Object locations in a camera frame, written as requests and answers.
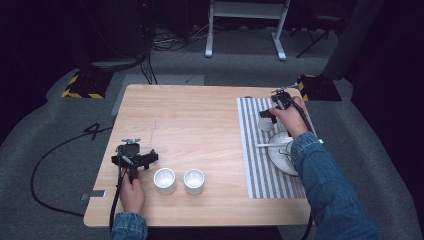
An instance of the metal stand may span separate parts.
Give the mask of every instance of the metal stand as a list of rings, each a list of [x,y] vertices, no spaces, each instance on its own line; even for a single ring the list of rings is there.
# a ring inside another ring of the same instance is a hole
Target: metal stand
[[[211,0],[209,7],[209,34],[206,42],[205,57],[212,57],[213,46],[213,19],[214,17],[241,17],[241,18],[264,18],[279,19],[277,32],[271,33],[278,58],[282,61],[287,59],[281,45],[280,36],[286,20],[290,0],[284,4],[266,3],[243,3],[243,2],[215,2]]]

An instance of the chair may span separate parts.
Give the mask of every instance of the chair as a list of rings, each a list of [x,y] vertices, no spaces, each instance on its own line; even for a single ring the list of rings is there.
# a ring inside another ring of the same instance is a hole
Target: chair
[[[336,1],[330,0],[306,0],[305,2],[306,21],[305,27],[308,31],[312,43],[300,52],[296,58],[302,56],[322,38],[327,38],[331,31],[340,38],[339,33],[343,31],[349,22],[350,14]],[[310,31],[317,29],[324,30],[318,38],[313,39]]]

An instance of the person's left hand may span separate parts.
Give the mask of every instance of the person's left hand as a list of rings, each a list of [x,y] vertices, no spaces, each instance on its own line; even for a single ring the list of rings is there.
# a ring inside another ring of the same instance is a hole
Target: person's left hand
[[[132,212],[141,215],[143,212],[146,195],[141,187],[140,179],[134,179],[132,184],[128,177],[129,173],[124,174],[121,187],[121,204],[124,212]]]

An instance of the wooden table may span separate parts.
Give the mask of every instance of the wooden table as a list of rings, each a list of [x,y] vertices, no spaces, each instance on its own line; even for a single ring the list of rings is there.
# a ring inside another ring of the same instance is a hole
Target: wooden table
[[[141,138],[140,154],[154,149],[159,160],[139,169],[147,199],[143,211],[149,226],[265,226],[308,222],[305,198],[249,199],[237,98],[270,97],[273,88],[129,85],[113,128],[84,223],[106,227],[116,190],[118,167],[111,162],[121,139]],[[292,96],[300,93],[287,89]],[[176,174],[177,189],[161,195],[153,183],[162,167]],[[201,195],[185,192],[185,171],[205,174]],[[122,211],[120,202],[117,212]]]

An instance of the white plate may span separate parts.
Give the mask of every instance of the white plate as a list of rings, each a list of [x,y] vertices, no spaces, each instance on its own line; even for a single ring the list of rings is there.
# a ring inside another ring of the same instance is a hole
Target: white plate
[[[279,132],[274,134],[272,136],[268,143],[269,144],[279,144],[284,142],[285,138],[288,138],[289,135],[287,132]],[[290,175],[297,176],[298,173],[296,170],[294,170],[293,164],[290,162],[290,154],[280,154],[279,150],[285,150],[290,153],[291,145],[293,144],[293,141],[290,141],[287,143],[286,146],[283,147],[267,147],[267,153],[269,158],[271,159],[272,163],[279,168],[281,171],[288,173]]]

